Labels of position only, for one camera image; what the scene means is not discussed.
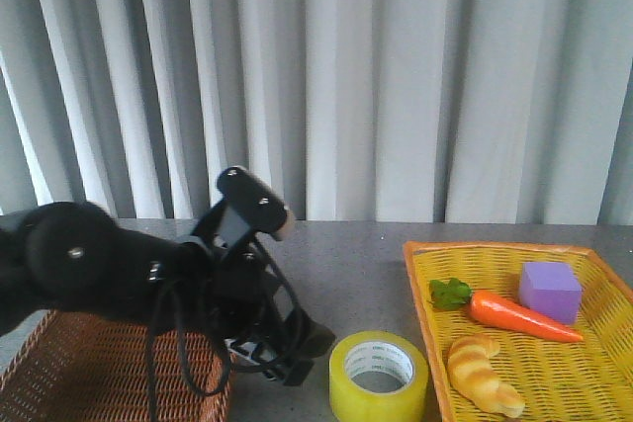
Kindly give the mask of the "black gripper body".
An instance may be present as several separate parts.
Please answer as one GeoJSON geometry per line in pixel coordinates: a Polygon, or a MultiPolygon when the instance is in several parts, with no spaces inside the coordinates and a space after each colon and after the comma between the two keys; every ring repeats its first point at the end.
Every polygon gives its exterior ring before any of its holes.
{"type": "Polygon", "coordinates": [[[207,273],[196,322],[220,358],[220,385],[233,373],[260,373],[299,386],[334,342],[334,334],[308,316],[257,237],[282,240],[293,224],[285,205],[247,211],[217,204],[191,231],[189,242],[201,251],[207,273]]]}

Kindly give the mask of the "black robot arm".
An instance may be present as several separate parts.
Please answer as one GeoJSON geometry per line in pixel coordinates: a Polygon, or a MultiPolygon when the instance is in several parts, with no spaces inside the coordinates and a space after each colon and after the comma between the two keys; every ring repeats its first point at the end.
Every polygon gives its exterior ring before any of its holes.
{"type": "Polygon", "coordinates": [[[261,373],[295,386],[334,341],[292,299],[259,241],[282,239],[289,210],[216,204],[178,241],[118,226],[99,207],[60,202],[1,219],[1,330],[41,309],[85,312],[143,325],[149,338],[196,333],[225,373],[261,373]]]}

